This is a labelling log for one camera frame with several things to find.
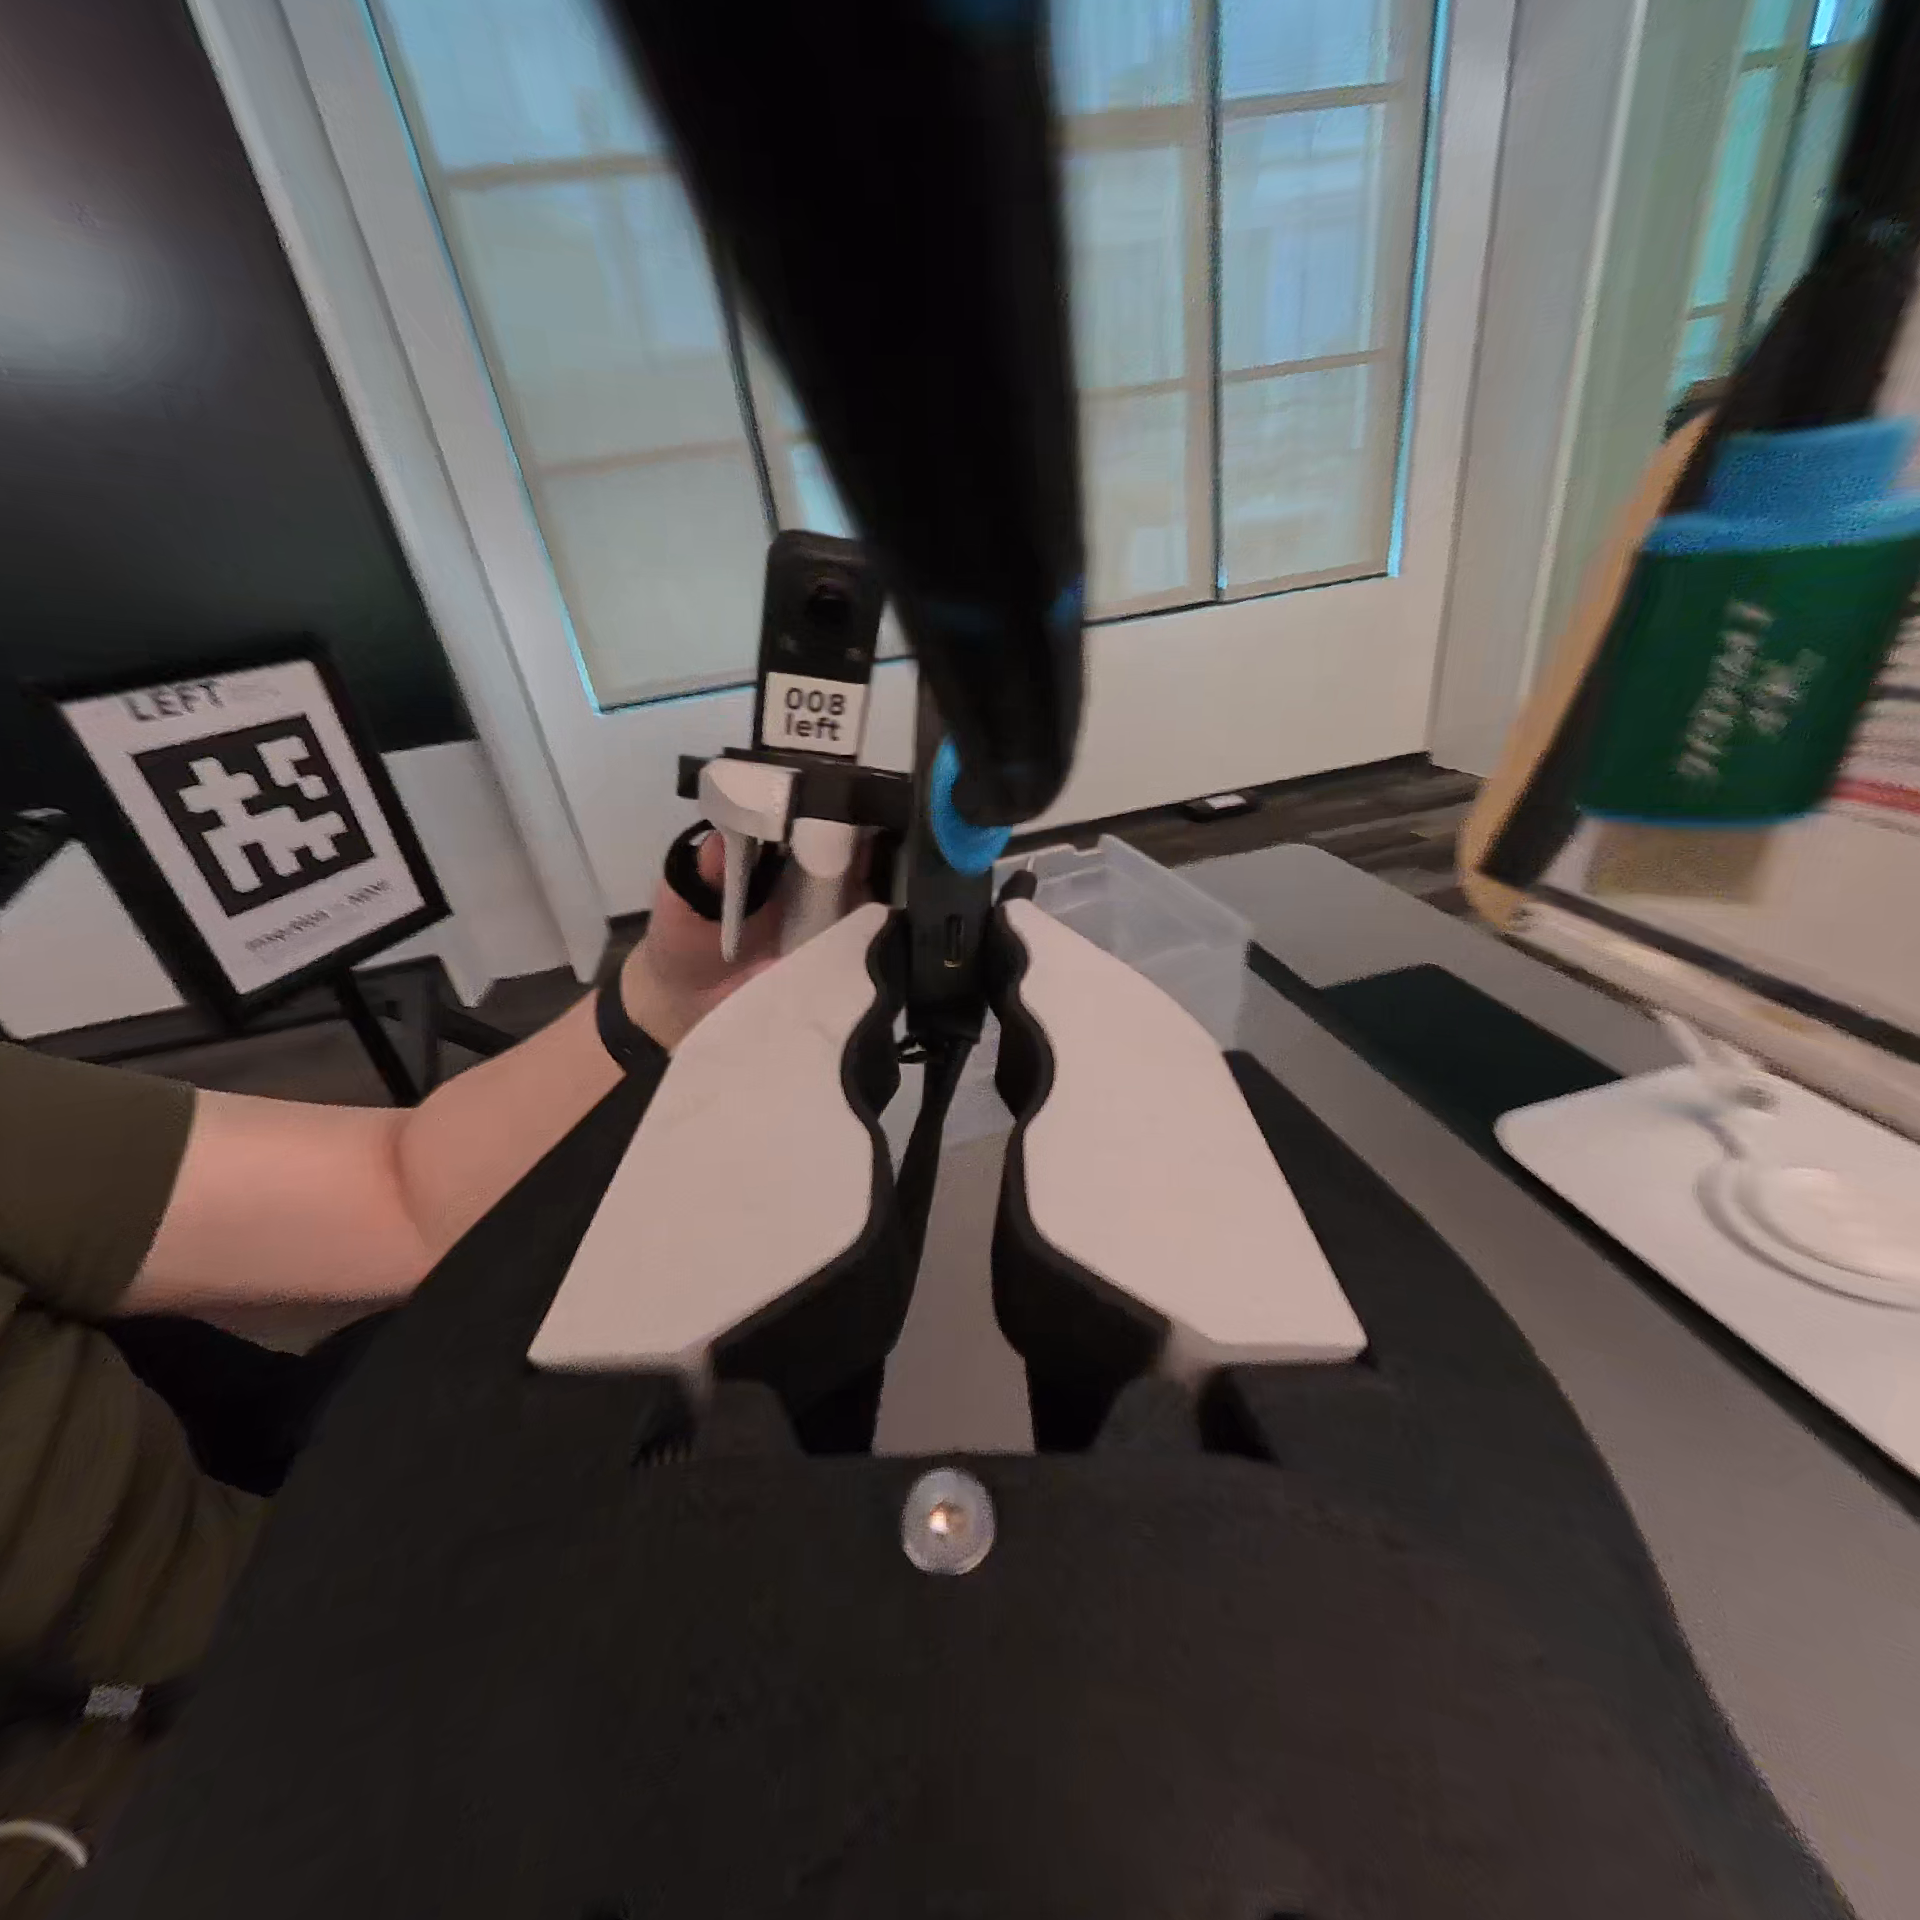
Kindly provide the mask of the black and white marker sign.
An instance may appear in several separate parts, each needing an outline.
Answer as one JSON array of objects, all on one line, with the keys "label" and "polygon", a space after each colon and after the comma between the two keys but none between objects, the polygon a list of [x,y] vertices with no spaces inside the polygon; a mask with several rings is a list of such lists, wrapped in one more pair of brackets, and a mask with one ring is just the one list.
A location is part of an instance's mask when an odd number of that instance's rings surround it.
[{"label": "black and white marker sign", "polygon": [[217,1021],[451,919],[324,639],[24,692],[61,810],[167,978]]}]

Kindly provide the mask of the black wristband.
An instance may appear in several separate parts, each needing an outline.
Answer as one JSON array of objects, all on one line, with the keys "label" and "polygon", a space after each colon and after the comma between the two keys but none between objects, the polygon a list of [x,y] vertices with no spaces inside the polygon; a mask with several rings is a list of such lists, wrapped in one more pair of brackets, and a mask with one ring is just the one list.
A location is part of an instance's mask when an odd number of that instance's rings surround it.
[{"label": "black wristband", "polygon": [[595,994],[595,1033],[620,1077],[656,1084],[668,1066],[668,1049],[631,1015],[620,973],[607,973]]}]

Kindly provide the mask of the white stand base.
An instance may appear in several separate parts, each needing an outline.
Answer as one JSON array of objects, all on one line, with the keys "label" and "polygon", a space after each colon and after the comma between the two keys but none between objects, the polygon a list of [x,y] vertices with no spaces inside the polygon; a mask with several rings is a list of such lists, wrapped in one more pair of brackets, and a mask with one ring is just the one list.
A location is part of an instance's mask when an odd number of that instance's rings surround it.
[{"label": "white stand base", "polygon": [[1780,1077],[1689,1066],[1494,1120],[1501,1153],[1918,1477],[1918,1144]]}]

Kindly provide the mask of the black sign stand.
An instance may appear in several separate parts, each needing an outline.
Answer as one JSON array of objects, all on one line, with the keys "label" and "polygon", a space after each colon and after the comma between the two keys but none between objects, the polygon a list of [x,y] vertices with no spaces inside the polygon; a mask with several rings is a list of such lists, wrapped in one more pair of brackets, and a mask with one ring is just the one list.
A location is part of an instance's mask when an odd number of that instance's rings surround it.
[{"label": "black sign stand", "polygon": [[119,902],[138,931],[161,939],[161,966],[180,985],[184,1008],[173,1015],[138,1015],[98,1030],[65,1030],[48,1038],[29,1038],[37,1053],[67,1062],[133,1068],[207,1046],[281,1038],[338,1021],[355,1038],[392,1105],[419,1108],[419,1101],[442,1084],[442,1049],[447,1041],[462,1046],[481,1059],[496,1059],[512,1046],[510,1033],[447,998],[447,973],[436,960],[378,966],[372,985],[361,985],[355,973],[360,956],[386,954],[414,931],[451,919],[444,884],[404,813],[397,816],[396,853],[414,882],[422,906],[386,927],[335,941],[335,946],[324,951],[314,965],[285,971],[254,994],[238,994],[233,985],[197,910],[187,909],[184,890],[161,868],[154,848],[138,830],[125,824],[106,826],[100,853],[106,853],[106,878],[131,884]]}]

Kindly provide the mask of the person's left hand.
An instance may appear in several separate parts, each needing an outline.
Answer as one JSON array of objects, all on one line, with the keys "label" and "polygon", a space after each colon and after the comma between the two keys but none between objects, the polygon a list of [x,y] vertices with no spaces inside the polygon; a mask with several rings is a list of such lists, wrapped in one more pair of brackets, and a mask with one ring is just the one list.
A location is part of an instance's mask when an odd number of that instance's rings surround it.
[{"label": "person's left hand", "polygon": [[843,916],[843,878],[811,874],[794,848],[753,857],[738,945],[725,946],[725,837],[672,838],[640,945],[620,965],[631,1015],[668,1053],[733,989],[799,946],[813,910]]}]

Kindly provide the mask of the olive green shirt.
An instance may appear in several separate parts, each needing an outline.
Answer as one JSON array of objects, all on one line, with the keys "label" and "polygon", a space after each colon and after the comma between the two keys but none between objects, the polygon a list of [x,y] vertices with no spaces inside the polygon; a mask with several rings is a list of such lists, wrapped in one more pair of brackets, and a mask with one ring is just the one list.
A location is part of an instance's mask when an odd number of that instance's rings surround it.
[{"label": "olive green shirt", "polygon": [[267,1503],[202,1474],[106,1335],[197,1095],[4,1046],[4,1918],[48,1918],[158,1739],[96,1687],[197,1675]]}]

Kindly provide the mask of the white framed window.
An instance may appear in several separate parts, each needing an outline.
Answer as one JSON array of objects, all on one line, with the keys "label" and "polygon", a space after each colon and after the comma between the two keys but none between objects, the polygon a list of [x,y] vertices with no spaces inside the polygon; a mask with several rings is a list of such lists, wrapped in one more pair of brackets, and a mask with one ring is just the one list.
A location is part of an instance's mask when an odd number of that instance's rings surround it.
[{"label": "white framed window", "polygon": [[1751,4],[1667,373],[1675,430],[1811,263],[1882,4]]}]

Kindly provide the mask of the black desk mat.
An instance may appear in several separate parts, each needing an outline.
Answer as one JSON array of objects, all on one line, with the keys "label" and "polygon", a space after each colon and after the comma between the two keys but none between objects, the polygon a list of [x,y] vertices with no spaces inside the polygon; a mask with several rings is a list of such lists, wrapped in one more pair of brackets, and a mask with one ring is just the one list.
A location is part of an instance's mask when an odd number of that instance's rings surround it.
[{"label": "black desk mat", "polygon": [[1505,1163],[1501,1118],[1618,1084],[1615,1068],[1435,965],[1312,985],[1246,945],[1246,966],[1488,1163]]}]

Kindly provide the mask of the clear plastic bin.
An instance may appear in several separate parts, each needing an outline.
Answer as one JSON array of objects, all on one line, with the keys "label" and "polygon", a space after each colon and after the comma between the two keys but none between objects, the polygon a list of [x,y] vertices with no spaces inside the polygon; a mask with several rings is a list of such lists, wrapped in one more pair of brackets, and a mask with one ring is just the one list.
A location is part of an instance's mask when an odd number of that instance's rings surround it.
[{"label": "clear plastic bin", "polygon": [[1221,1053],[1237,1046],[1250,926],[1114,834],[1002,857],[996,884],[1034,878],[1034,906],[1175,998]]}]

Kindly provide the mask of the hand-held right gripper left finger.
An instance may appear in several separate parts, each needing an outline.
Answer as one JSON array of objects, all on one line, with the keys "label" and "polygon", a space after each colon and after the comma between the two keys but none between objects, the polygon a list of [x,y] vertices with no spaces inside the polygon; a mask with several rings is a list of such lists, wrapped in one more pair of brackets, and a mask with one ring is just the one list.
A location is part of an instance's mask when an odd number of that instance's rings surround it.
[{"label": "hand-held right gripper left finger", "polygon": [[556,1374],[763,1384],[811,1453],[869,1453],[915,1264],[880,1118],[903,927],[862,906],[705,1015],[528,1342]]}]

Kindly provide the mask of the white framed glass door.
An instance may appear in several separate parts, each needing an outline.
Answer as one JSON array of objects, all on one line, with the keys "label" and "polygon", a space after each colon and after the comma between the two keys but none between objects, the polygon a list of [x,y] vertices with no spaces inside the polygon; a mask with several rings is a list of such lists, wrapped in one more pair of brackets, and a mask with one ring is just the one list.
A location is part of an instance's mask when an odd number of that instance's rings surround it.
[{"label": "white framed glass door", "polygon": [[[569,951],[849,536],[592,4],[190,4]],[[1091,706],[1038,826],[1420,755],[1510,4],[1060,4]]]}]

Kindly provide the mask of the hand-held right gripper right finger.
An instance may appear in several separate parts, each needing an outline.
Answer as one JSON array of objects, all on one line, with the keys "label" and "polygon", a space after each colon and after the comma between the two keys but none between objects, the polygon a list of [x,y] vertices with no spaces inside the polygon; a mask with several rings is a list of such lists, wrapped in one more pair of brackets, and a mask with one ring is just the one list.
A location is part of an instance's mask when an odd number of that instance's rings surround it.
[{"label": "hand-held right gripper right finger", "polygon": [[1095,1446],[1118,1402],[1192,1402],[1235,1367],[1367,1352],[1224,1049],[1163,985],[1034,899],[990,919],[1002,1153],[990,1289],[1038,1453]]}]

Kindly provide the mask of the person's left forearm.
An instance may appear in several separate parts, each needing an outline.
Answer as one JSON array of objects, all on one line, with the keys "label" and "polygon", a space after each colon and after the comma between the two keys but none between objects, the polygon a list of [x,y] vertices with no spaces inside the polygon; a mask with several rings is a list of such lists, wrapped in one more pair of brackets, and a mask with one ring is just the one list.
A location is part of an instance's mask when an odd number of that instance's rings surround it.
[{"label": "person's left forearm", "polygon": [[127,1312],[387,1306],[620,1080],[595,1004],[419,1108],[202,1091]]}]

